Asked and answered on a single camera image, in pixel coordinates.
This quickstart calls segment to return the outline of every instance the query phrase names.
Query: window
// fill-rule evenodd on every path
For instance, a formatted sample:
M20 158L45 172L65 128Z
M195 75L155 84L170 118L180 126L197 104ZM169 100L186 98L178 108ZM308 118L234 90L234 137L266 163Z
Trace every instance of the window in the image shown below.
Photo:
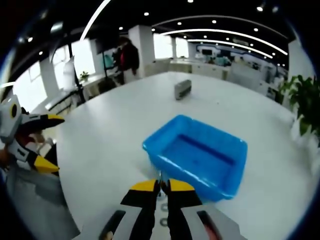
M64 88L64 67L66 62L70 60L68 46L65 45L63 47L58 48L52 59L55 79L58 84L59 89Z
M90 41L85 39L83 41L76 41L71 44L72 53L74 55L74 68L78 78L80 74L85 71L89 74L96 72L94 59L90 47ZM66 62L70 60L68 46L58 48L52 59L54 66L55 78L59 89L64 88L64 67Z
M189 49L188 49L188 41L183 38L175 39L175 50L176 57L181 58L182 56L185 58L189 57Z
M155 59L173 58L172 40L170 36L153 34L154 56Z
M32 112L47 98L40 72L40 63L36 62L14 83L13 94L17 95L21 107Z
M76 41L71 44L72 53L74 55L74 68L76 75L80 78L80 74L85 71L88 74L96 72L94 59L88 39Z

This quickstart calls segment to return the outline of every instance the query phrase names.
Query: blue plastic tub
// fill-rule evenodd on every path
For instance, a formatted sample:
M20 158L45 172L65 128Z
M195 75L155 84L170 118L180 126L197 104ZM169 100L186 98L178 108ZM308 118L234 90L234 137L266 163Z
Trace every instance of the blue plastic tub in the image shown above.
M248 151L245 141L184 115L170 120L142 146L157 169L214 202L236 195Z

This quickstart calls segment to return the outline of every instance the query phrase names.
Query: gray object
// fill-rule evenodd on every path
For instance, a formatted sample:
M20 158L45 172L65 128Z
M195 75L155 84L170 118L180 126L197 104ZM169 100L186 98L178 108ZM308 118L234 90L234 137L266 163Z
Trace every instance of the gray object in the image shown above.
M116 212L125 212L124 216L120 220L116 231L113 232L112 240L129 240L132 229L140 214L142 208L135 206L119 205L110 207L102 211L93 220L84 224L82 231L79 236L75 237L74 240L98 240L100 235L105 232L105 226L108 225L109 221L112 221L112 217Z
M217 210L213 204L184 207L181 210L188 223L192 239L194 240L209 240L203 223L203 216L208 219L218 239L246 240L246 238L240 234L239 225ZM74 240L98 240L102 233L106 235L110 231L106 229L106 226L113 220L113 216L119 212L123 213L123 216L115 232L113 232L112 240L129 240L140 211L140 207L127 205L108 208L93 220L85 223L81 234L74 238Z
M184 98L191 92L191 80L184 80L174 85L174 97L176 100Z
M192 239L209 240L209 236L202 222L202 217L207 216L218 239L221 240L246 240L240 234L239 225L216 209L213 204L184 207L181 209L188 223Z

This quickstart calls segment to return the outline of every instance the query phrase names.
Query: green plant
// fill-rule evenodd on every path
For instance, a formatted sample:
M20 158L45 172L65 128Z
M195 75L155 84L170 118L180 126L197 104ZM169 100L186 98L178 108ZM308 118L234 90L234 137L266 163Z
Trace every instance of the green plant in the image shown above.
M311 132L320 134L320 84L316 78L303 79L301 75L292 77L279 91L288 92L290 105L297 104L297 118L300 119L300 135L304 135L309 126Z
M80 74L80 79L81 80L85 80L89 77L89 73L87 71L83 71L81 74Z

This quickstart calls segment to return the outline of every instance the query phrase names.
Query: person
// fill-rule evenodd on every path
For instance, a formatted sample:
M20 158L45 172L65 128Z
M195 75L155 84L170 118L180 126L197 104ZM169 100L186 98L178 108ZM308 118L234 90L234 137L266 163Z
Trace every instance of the person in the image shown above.
M138 79L137 70L140 65L138 49L131 40L125 36L120 36L118 41L119 68L123 71L124 83L132 82Z

